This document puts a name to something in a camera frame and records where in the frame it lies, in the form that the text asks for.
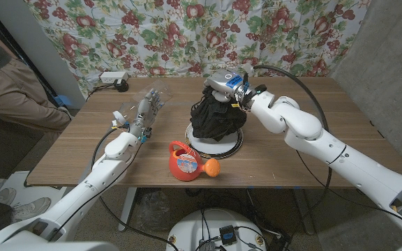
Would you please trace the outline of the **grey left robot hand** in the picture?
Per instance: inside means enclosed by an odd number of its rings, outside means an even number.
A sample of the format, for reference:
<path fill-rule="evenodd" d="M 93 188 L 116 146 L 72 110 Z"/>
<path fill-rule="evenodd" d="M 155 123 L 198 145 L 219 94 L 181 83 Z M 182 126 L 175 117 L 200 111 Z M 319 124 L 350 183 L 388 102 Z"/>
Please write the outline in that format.
<path fill-rule="evenodd" d="M 130 125 L 129 133 L 139 137 L 154 123 L 156 115 L 162 106 L 157 90 L 151 89 L 138 103 L 137 114 Z"/>

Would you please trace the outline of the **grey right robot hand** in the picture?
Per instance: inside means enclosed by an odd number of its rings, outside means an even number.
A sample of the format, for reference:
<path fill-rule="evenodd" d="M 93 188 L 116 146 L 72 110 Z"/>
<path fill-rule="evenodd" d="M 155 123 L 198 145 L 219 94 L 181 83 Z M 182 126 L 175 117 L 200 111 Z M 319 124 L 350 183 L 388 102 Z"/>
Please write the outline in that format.
<path fill-rule="evenodd" d="M 245 95 L 249 94 L 253 87 L 244 78 L 231 70 L 222 69 L 206 78 L 204 88 L 211 87 L 213 97 L 219 102 L 242 102 Z"/>

